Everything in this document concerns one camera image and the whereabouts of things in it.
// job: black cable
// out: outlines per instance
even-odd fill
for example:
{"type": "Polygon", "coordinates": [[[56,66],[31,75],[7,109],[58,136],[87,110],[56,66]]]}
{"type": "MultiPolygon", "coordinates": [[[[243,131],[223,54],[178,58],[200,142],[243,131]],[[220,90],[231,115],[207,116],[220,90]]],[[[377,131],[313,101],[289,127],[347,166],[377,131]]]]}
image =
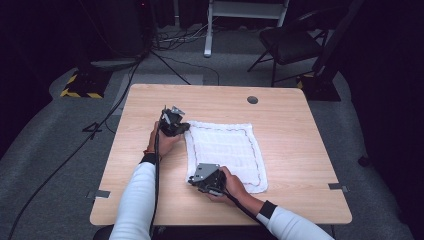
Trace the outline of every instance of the black cable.
{"type": "Polygon", "coordinates": [[[139,59],[136,67],[134,68],[130,79],[128,81],[128,85],[124,90],[124,93],[122,94],[121,98],[118,100],[118,102],[115,104],[115,106],[112,107],[112,109],[109,111],[109,113],[107,114],[107,116],[94,128],[93,132],[90,133],[90,135],[77,147],[77,149],[75,149],[71,155],[62,163],[60,164],[59,167],[56,168],[56,170],[49,175],[49,177],[37,188],[37,190],[35,190],[35,192],[31,195],[31,197],[28,199],[28,201],[25,203],[25,205],[23,206],[23,208],[21,209],[21,211],[19,212],[18,216],[16,216],[15,221],[13,222],[13,226],[12,229],[10,230],[9,233],[9,237],[8,240],[11,240],[13,237],[13,233],[15,232],[15,229],[18,225],[19,220],[22,217],[22,214],[24,213],[24,211],[26,210],[26,208],[28,207],[28,205],[31,203],[31,201],[35,198],[35,196],[41,191],[41,189],[53,178],[54,175],[56,175],[57,172],[59,172],[59,170],[66,165],[66,163],[69,162],[69,160],[72,159],[72,157],[88,142],[89,139],[91,139],[91,137],[97,132],[97,130],[106,122],[106,120],[113,114],[113,112],[118,108],[119,104],[122,102],[122,100],[124,99],[129,87],[131,86],[131,81],[132,78],[134,76],[135,71],[137,70],[138,66],[140,65],[142,59],[139,59]]]}
{"type": "Polygon", "coordinates": [[[159,123],[158,123],[158,128],[156,129],[156,133],[155,133],[155,145],[154,145],[154,149],[155,149],[155,172],[156,172],[156,176],[155,176],[155,208],[153,210],[153,217],[152,217],[152,221],[150,222],[150,236],[153,236],[153,222],[155,221],[155,217],[156,217],[156,210],[158,207],[158,200],[159,200],[159,164],[160,164],[160,155],[159,155],[159,131],[162,127],[162,117],[163,114],[165,113],[165,109],[162,110],[162,113],[160,115],[159,118],[159,123]]]}
{"type": "Polygon", "coordinates": [[[112,64],[110,66],[97,66],[96,63],[98,63],[98,62],[101,62],[101,61],[91,62],[91,65],[93,65],[97,69],[100,69],[100,70],[105,71],[105,72],[114,72],[114,71],[118,71],[118,70],[121,70],[121,69],[134,67],[137,64],[137,59],[134,59],[132,62],[112,64]]]}
{"type": "Polygon", "coordinates": [[[113,133],[113,134],[116,134],[116,132],[115,131],[113,131],[110,127],[109,127],[109,125],[107,125],[107,121],[105,121],[105,126],[106,126],[106,128],[111,132],[111,133],[113,133]]]}
{"type": "Polygon", "coordinates": [[[166,41],[166,40],[170,40],[168,47],[153,46],[153,49],[155,49],[157,51],[175,50],[178,47],[180,47],[181,45],[183,45],[184,43],[195,42],[195,41],[199,40],[199,38],[206,37],[206,34],[205,35],[200,35],[198,37],[195,37],[198,33],[205,32],[206,31],[206,26],[207,25],[201,27],[198,30],[193,30],[191,33],[187,33],[188,30],[186,30],[186,33],[184,35],[182,35],[182,36],[176,37],[177,35],[175,35],[174,37],[171,37],[169,39],[166,39],[165,38],[164,40],[161,40],[161,41],[163,42],[163,41],[166,41]]]}
{"type": "Polygon", "coordinates": [[[225,191],[222,191],[219,188],[215,188],[215,187],[211,187],[208,186],[207,189],[213,190],[215,192],[218,193],[222,193],[225,196],[227,196],[241,211],[243,211],[247,216],[249,216],[252,220],[256,221],[257,223],[259,223],[260,225],[262,225],[263,227],[265,227],[265,225],[259,221],[255,215],[253,215],[249,210],[247,210],[247,208],[245,208],[243,205],[241,205],[241,203],[238,201],[237,198],[235,198],[233,195],[231,195],[231,193],[228,191],[228,189],[225,189],[225,191]]]}
{"type": "Polygon", "coordinates": [[[336,238],[336,231],[334,230],[334,225],[331,224],[330,226],[331,226],[331,236],[334,238],[334,240],[336,240],[337,238],[336,238]]]}
{"type": "Polygon", "coordinates": [[[193,66],[193,67],[199,67],[199,68],[206,68],[206,69],[209,69],[209,70],[211,70],[211,71],[215,72],[215,74],[216,74],[216,76],[217,76],[218,86],[220,85],[220,83],[219,83],[219,73],[218,73],[216,70],[214,70],[214,69],[212,69],[212,68],[210,68],[210,67],[205,67],[205,66],[195,65],[195,64],[188,63],[188,62],[181,62],[181,61],[177,61],[177,60],[175,60],[175,59],[173,59],[173,58],[170,58],[170,57],[164,57],[164,56],[160,56],[160,57],[161,57],[161,58],[165,58],[165,59],[172,60],[172,61],[177,62],[177,63],[187,64],[187,65],[190,65],[190,66],[193,66]]]}
{"type": "Polygon", "coordinates": [[[170,43],[170,45],[169,45],[169,47],[168,48],[170,48],[171,46],[173,46],[175,43],[177,43],[177,42],[180,42],[180,41],[183,41],[183,42],[186,42],[186,40],[187,39],[192,39],[192,38],[195,38],[194,36],[196,36],[197,35],[197,33],[199,33],[199,32],[201,32],[201,30],[202,29],[199,29],[199,30],[191,30],[190,32],[188,31],[188,29],[186,29],[185,30],[185,33],[184,34],[182,34],[182,35],[179,35],[179,33],[181,32],[181,31],[178,31],[174,36],[172,36],[172,37],[166,37],[166,38],[163,38],[163,39],[161,39],[160,41],[161,42],[169,42],[170,43]]]}
{"type": "Polygon", "coordinates": [[[167,62],[165,62],[165,60],[163,60],[159,55],[157,55],[155,52],[151,51],[150,52],[155,55],[157,58],[159,58],[159,60],[161,60],[163,63],[165,63],[165,65],[171,69],[171,71],[173,71],[179,78],[181,78],[185,83],[187,83],[188,85],[191,85],[191,83],[189,83],[183,76],[181,76],[179,73],[177,73],[171,66],[169,66],[169,64],[167,62]]]}
{"type": "Polygon", "coordinates": [[[90,20],[91,25],[94,27],[94,29],[97,32],[97,35],[100,37],[100,39],[103,41],[103,43],[109,48],[109,50],[111,50],[112,52],[114,52],[115,54],[121,56],[121,57],[128,57],[128,58],[138,58],[139,55],[125,55],[122,54],[121,52],[115,50],[112,46],[110,46],[110,44],[106,41],[106,39],[103,37],[103,35],[101,34],[99,28],[96,26],[96,23],[94,22],[93,18],[91,17],[90,13],[88,12],[87,8],[85,7],[85,5],[82,3],[81,0],[78,0],[79,4],[81,5],[82,9],[84,10],[84,13],[87,15],[88,19],[90,20]]]}

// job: metal bracket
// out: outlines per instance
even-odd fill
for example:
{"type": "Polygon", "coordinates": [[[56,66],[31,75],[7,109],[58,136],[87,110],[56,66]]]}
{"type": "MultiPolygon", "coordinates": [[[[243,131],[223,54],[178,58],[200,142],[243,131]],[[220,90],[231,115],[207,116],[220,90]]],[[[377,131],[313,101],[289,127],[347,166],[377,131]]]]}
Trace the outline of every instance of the metal bracket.
{"type": "Polygon", "coordinates": [[[349,188],[347,186],[343,186],[340,183],[329,183],[328,187],[330,190],[342,190],[343,192],[350,192],[349,188]]]}
{"type": "Polygon", "coordinates": [[[181,109],[177,108],[176,106],[172,106],[171,112],[175,114],[185,115],[185,112],[181,111],[181,109]]]}
{"type": "Polygon", "coordinates": [[[86,198],[95,200],[96,198],[109,198],[110,191],[103,191],[103,190],[96,190],[96,191],[89,191],[86,198]]]}
{"type": "Polygon", "coordinates": [[[210,163],[199,163],[196,168],[196,172],[193,176],[193,182],[199,182],[205,180],[213,172],[219,169],[219,164],[210,163]]]}

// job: black wristband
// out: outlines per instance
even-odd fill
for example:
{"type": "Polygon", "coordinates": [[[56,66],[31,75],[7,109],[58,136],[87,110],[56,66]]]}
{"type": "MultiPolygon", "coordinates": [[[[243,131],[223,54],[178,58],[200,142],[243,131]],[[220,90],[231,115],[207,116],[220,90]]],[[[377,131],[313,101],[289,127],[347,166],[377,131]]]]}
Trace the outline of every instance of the black wristband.
{"type": "Polygon", "coordinates": [[[141,159],[140,163],[149,162],[153,165],[156,165],[156,155],[154,153],[147,153],[144,155],[144,157],[141,159]]]}
{"type": "Polygon", "coordinates": [[[264,205],[262,206],[261,210],[259,211],[259,213],[268,218],[271,219],[272,213],[274,213],[275,208],[277,207],[277,205],[272,204],[270,201],[265,201],[264,205]]]}

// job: cable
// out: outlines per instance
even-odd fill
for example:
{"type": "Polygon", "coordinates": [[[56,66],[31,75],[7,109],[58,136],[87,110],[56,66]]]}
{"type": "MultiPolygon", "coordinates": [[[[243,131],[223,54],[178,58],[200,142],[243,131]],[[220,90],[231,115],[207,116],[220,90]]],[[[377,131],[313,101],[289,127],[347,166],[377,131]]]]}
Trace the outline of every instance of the cable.
{"type": "Polygon", "coordinates": [[[157,55],[155,52],[150,51],[153,55],[155,55],[157,58],[159,58],[159,60],[161,60],[163,63],[165,63],[165,65],[171,69],[171,71],[173,71],[179,78],[181,78],[185,83],[187,83],[188,85],[191,85],[191,83],[189,83],[183,76],[181,76],[179,73],[177,73],[171,66],[169,66],[169,64],[167,62],[165,62],[165,60],[163,60],[159,55],[157,55]]]}
{"type": "Polygon", "coordinates": [[[182,35],[182,36],[174,37],[174,38],[172,38],[172,39],[167,39],[167,38],[166,38],[166,39],[163,39],[163,40],[161,40],[160,42],[161,42],[161,43],[169,42],[168,47],[153,46],[153,49],[155,49],[155,50],[157,50],[157,51],[175,50],[175,49],[177,49],[178,47],[180,47],[181,45],[183,45],[183,44],[185,44],[185,43],[195,42],[195,41],[197,41],[199,38],[206,37],[206,35],[202,35],[202,36],[199,36],[199,37],[195,37],[195,34],[197,34],[197,32],[196,32],[196,33],[194,33],[193,35],[189,36],[189,35],[187,34],[187,31],[186,31],[186,33],[185,33],[184,35],[182,35]]]}
{"type": "MultiPolygon", "coordinates": [[[[112,62],[117,62],[119,60],[123,60],[123,61],[128,61],[128,59],[112,59],[112,62]]],[[[103,63],[107,63],[109,60],[104,60],[104,61],[94,61],[91,62],[91,65],[96,67],[97,69],[100,69],[102,71],[106,71],[106,72],[114,72],[114,71],[118,71],[121,69],[125,69],[125,68],[131,68],[134,67],[134,65],[137,64],[137,59],[133,59],[131,60],[131,62],[127,62],[127,63],[120,63],[120,64],[111,64],[111,65],[104,65],[102,66],[102,62],[103,63]]]]}
{"type": "MultiPolygon", "coordinates": [[[[187,37],[187,38],[183,38],[183,40],[184,41],[186,41],[186,40],[189,40],[189,39],[191,39],[191,38],[201,38],[201,37],[206,37],[206,35],[205,36],[200,36],[200,37],[195,37],[200,31],[202,31],[205,27],[207,26],[207,24],[205,25],[205,26],[203,26],[203,27],[201,27],[199,30],[197,30],[197,31],[194,31],[195,33],[193,33],[191,36],[189,36],[189,37],[187,37]]],[[[180,37],[173,37],[173,38],[167,38],[167,39],[164,39],[164,40],[162,40],[162,41],[159,41],[159,42],[166,42],[166,41],[173,41],[173,40],[181,40],[182,39],[182,37],[185,37],[187,35],[187,30],[186,30],[186,34],[185,35],[183,35],[183,36],[180,36],[180,37]]]]}
{"type": "Polygon", "coordinates": [[[163,32],[163,33],[156,33],[156,36],[159,38],[158,41],[161,42],[163,41],[163,39],[170,39],[170,38],[176,38],[178,36],[178,34],[180,34],[181,29],[176,31],[177,33],[175,33],[172,37],[169,37],[167,32],[163,32]]]}
{"type": "Polygon", "coordinates": [[[105,121],[105,126],[106,126],[107,130],[109,130],[111,133],[116,134],[116,132],[113,131],[112,129],[110,129],[109,125],[107,125],[107,121],[105,121]]]}
{"type": "Polygon", "coordinates": [[[160,115],[159,118],[159,123],[158,123],[158,128],[156,129],[156,133],[155,133],[155,159],[156,159],[156,164],[155,164],[155,172],[156,172],[156,176],[155,176],[155,208],[153,210],[153,217],[152,217],[152,221],[150,222],[150,235],[151,237],[153,237],[153,222],[155,220],[156,217],[156,210],[158,207],[158,200],[159,200],[159,164],[160,164],[160,155],[159,155],[159,131],[162,127],[162,117],[163,114],[165,113],[165,109],[166,106],[164,108],[164,110],[162,110],[162,113],[160,115]]]}
{"type": "Polygon", "coordinates": [[[21,211],[19,212],[18,216],[16,216],[15,221],[13,222],[13,226],[12,226],[12,229],[10,230],[8,240],[11,240],[12,239],[13,233],[15,232],[15,229],[16,229],[16,227],[18,225],[19,220],[22,217],[22,214],[24,213],[24,211],[26,210],[26,208],[28,207],[28,205],[31,203],[31,201],[35,198],[35,196],[53,178],[53,176],[56,175],[56,173],[59,172],[59,170],[62,169],[62,167],[65,166],[66,163],[68,163],[72,159],[72,157],[88,142],[88,140],[97,132],[97,130],[106,122],[106,120],[118,108],[119,104],[124,99],[124,97],[125,97],[128,89],[129,89],[129,87],[131,86],[131,82],[132,82],[132,78],[134,77],[134,73],[137,70],[137,68],[138,68],[138,66],[140,65],[141,62],[142,62],[142,58],[139,59],[138,63],[136,64],[136,67],[133,69],[133,72],[131,74],[131,77],[130,77],[130,79],[128,81],[128,85],[126,86],[126,88],[124,90],[124,93],[122,94],[121,98],[118,100],[118,102],[115,104],[115,106],[112,107],[112,109],[109,111],[109,113],[107,114],[107,116],[95,127],[95,129],[93,130],[93,132],[77,147],[77,149],[75,149],[71,153],[71,155],[62,164],[60,164],[60,166],[57,167],[56,170],[52,174],[49,175],[49,177],[35,190],[35,192],[31,195],[31,197],[25,203],[24,207],[21,209],[21,211]]]}
{"type": "Polygon", "coordinates": [[[247,210],[247,208],[245,208],[243,205],[241,205],[241,203],[238,201],[238,199],[237,198],[235,198],[233,195],[231,195],[231,193],[228,191],[228,189],[225,189],[226,190],[226,192],[225,191],[222,191],[221,189],[219,189],[219,188],[215,188],[215,187],[211,187],[211,186],[208,186],[207,187],[208,189],[211,189],[211,190],[214,190],[214,191],[216,191],[216,192],[219,192],[219,193],[222,193],[222,194],[224,194],[225,196],[227,196],[231,201],[233,201],[233,203],[240,209],[240,210],[242,210],[247,216],[249,216],[252,220],[254,220],[254,221],[256,221],[257,223],[259,223],[261,226],[263,226],[263,227],[265,227],[265,225],[261,222],[261,221],[259,221],[257,218],[256,218],[256,216],[255,215],[253,215],[249,210],[247,210]]]}
{"type": "Polygon", "coordinates": [[[188,63],[188,62],[181,62],[181,61],[177,61],[177,60],[175,60],[175,59],[173,59],[173,58],[170,58],[170,57],[164,57],[164,56],[160,56],[160,57],[161,57],[161,58],[165,58],[165,59],[172,60],[172,61],[177,62],[177,63],[187,64],[187,65],[190,65],[190,66],[193,66],[193,67],[199,67],[199,68],[206,68],[206,69],[209,69],[209,70],[211,70],[211,71],[215,72],[215,74],[216,74],[216,76],[217,76],[218,86],[219,86],[219,84],[220,84],[220,83],[219,83],[219,73],[218,73],[216,70],[214,70],[214,69],[212,69],[212,68],[210,68],[210,67],[205,67],[205,66],[195,65],[195,64],[188,63]]]}
{"type": "Polygon", "coordinates": [[[84,3],[82,3],[81,0],[78,0],[78,2],[81,5],[82,9],[84,10],[84,13],[87,15],[88,19],[90,20],[91,25],[93,25],[94,29],[96,30],[97,35],[99,35],[100,39],[103,41],[104,44],[106,44],[106,46],[109,48],[109,50],[111,50],[112,52],[114,52],[117,55],[122,56],[122,57],[129,57],[129,58],[137,58],[137,57],[139,57],[139,55],[131,56],[131,55],[122,54],[121,52],[115,50],[112,46],[110,46],[110,44],[106,41],[106,39],[101,34],[99,28],[97,27],[96,23],[94,22],[93,18],[91,17],[90,13],[88,12],[88,10],[85,7],[84,3]]]}

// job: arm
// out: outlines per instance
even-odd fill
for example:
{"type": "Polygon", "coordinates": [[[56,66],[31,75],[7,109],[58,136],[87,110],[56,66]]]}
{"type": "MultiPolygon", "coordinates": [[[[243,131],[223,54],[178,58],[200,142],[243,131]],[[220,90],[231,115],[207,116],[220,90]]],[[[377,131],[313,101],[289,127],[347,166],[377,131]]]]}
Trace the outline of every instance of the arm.
{"type": "MultiPolygon", "coordinates": [[[[320,227],[311,221],[278,207],[268,201],[265,203],[252,195],[250,195],[240,181],[240,179],[232,175],[226,167],[221,170],[227,178],[226,188],[228,193],[234,196],[242,206],[256,216],[266,228],[278,239],[282,240],[329,240],[331,238],[320,227]]],[[[216,197],[207,194],[212,201],[225,202],[234,205],[227,197],[216,197]]]]}
{"type": "MultiPolygon", "coordinates": [[[[119,203],[118,214],[109,239],[150,239],[149,229],[155,205],[155,136],[156,122],[150,134],[147,154],[135,168],[119,203]]],[[[165,156],[181,135],[167,137],[159,131],[159,155],[165,156]]]]}

